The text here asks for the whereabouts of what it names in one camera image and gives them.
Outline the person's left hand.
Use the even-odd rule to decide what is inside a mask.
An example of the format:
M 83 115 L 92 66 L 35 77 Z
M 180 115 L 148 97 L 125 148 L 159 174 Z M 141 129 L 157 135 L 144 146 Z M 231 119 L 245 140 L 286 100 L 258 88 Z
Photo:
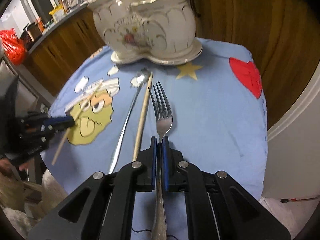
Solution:
M 29 163 L 23 163 L 18 167 L 19 171 L 25 171 L 29 166 Z M 14 172 L 12 170 L 14 166 L 10 163 L 10 161 L 7 158 L 3 158 L 0 160 L 0 168 L 1 168 L 1 174 L 4 176 L 11 178 L 14 175 Z

